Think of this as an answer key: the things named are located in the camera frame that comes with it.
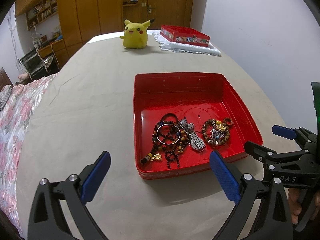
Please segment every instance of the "white cloth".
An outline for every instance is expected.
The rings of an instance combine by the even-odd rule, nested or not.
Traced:
[[[208,47],[195,46],[191,44],[184,44],[178,42],[172,42],[167,40],[164,36],[160,34],[159,30],[154,30],[152,33],[156,41],[161,44],[161,50],[169,50],[174,52],[191,52],[191,53],[201,53],[207,55],[221,56],[221,52],[209,43]]]
[[[138,175],[133,140],[135,75],[222,73],[248,107],[264,146],[284,152],[296,150],[295,143],[272,134],[272,126],[284,125],[283,120],[256,82],[223,52],[223,57],[211,57],[162,51],[152,36],[146,48],[126,49],[119,38],[105,40],[107,35],[93,38],[66,63],[31,118],[17,179],[24,235],[40,179],[54,182],[79,174],[107,150],[111,168],[87,207],[108,239],[212,239],[234,206],[212,171],[155,180]],[[262,164],[252,157],[236,162],[236,166],[262,178]],[[70,229],[81,239],[68,213]],[[241,237],[246,236],[253,220],[250,216]]]

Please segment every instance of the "blue gripper pad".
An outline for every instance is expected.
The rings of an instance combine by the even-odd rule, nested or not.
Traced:
[[[83,204],[93,200],[94,195],[97,193],[101,182],[107,174],[111,165],[110,153],[104,152],[98,163],[92,169],[87,179],[84,181],[81,190],[81,202]]]
[[[295,133],[294,130],[287,127],[280,126],[280,125],[274,125],[272,127],[272,132],[275,135],[278,135],[290,140],[293,140],[297,137],[297,134]]]
[[[239,184],[217,152],[210,154],[209,163],[228,200],[237,204],[241,198]]]

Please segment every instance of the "floral bedspread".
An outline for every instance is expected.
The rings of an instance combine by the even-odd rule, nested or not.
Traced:
[[[29,121],[57,74],[12,88],[0,112],[0,208],[22,236],[16,198],[19,155]]]

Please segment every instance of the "pikachu plush toy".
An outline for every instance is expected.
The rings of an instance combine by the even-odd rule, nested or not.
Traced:
[[[154,19],[144,23],[132,23],[129,20],[125,20],[124,36],[120,36],[123,39],[123,46],[126,48],[143,49],[148,42],[147,28],[153,21]]]

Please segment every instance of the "gold charm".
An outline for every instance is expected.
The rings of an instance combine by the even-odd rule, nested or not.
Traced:
[[[162,161],[162,157],[160,153],[153,155],[150,161]]]
[[[227,126],[224,126],[224,125],[222,125],[220,123],[217,123],[216,125],[217,125],[217,128],[222,132],[224,132],[226,130],[226,128],[227,128]]]

